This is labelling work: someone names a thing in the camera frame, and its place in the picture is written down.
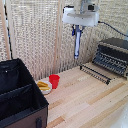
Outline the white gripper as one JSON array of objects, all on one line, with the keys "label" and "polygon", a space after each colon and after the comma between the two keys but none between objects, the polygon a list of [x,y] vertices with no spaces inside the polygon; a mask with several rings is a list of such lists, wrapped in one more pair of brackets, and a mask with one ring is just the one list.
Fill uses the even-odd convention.
[{"label": "white gripper", "polygon": [[[85,4],[82,8],[82,12],[77,14],[73,7],[67,6],[63,9],[63,18],[64,23],[81,25],[81,26],[96,26],[99,20],[99,8],[94,4]],[[76,29],[72,25],[72,36],[76,34]],[[83,27],[80,29],[80,36],[82,34]]]}]

